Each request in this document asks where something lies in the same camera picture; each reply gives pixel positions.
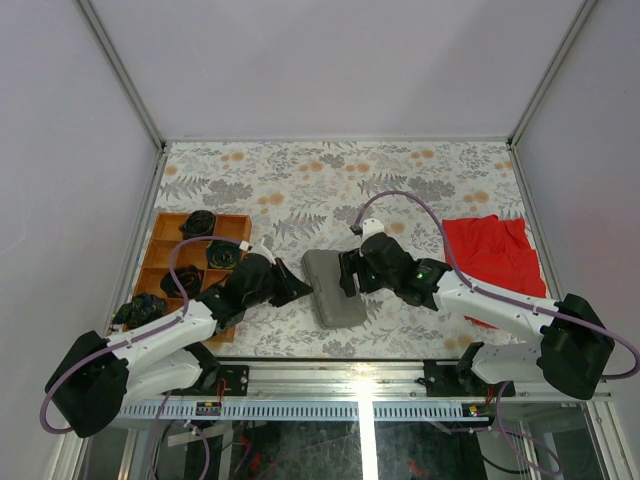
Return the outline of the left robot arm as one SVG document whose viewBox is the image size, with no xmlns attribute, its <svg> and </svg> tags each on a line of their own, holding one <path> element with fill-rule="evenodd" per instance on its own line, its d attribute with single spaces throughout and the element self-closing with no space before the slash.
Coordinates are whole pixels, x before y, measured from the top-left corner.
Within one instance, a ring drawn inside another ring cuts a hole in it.
<svg viewBox="0 0 640 480">
<path fill-rule="evenodd" d="M 279 308 L 312 291 L 281 259 L 249 253 L 223 282 L 179 311 L 121 334 L 79 336 L 46 383 L 43 403 L 56 406 L 66 432 L 87 438 L 139 400 L 189 388 L 208 394 L 219 371 L 203 341 L 239 323 L 254 306 Z"/>
</svg>

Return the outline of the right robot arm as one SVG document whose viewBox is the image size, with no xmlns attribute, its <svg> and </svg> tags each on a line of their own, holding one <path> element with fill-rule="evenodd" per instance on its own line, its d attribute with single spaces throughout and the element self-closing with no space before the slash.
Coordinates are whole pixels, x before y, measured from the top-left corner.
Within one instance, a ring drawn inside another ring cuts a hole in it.
<svg viewBox="0 0 640 480">
<path fill-rule="evenodd" d="M 592 398 L 614 348 L 584 298 L 531 297 L 466 277 L 431 258 L 413 258 L 386 233 L 339 254 L 340 287 L 348 297 L 392 291 L 406 304 L 455 313 L 515 335 L 518 344 L 479 343 L 456 369 L 458 387 L 478 394 L 503 381 L 546 381 L 579 400 Z"/>
</svg>

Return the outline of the grey plastic tool case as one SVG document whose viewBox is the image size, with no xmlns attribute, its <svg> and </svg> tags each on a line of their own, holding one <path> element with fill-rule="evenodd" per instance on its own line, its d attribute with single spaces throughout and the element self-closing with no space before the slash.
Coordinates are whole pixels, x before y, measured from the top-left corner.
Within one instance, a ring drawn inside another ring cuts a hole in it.
<svg viewBox="0 0 640 480">
<path fill-rule="evenodd" d="M 339 252 L 309 250 L 302 257 L 302 269 L 313 289 L 316 320 L 324 329 L 347 329 L 364 324 L 365 304 L 359 294 L 347 297 L 340 286 Z"/>
</svg>

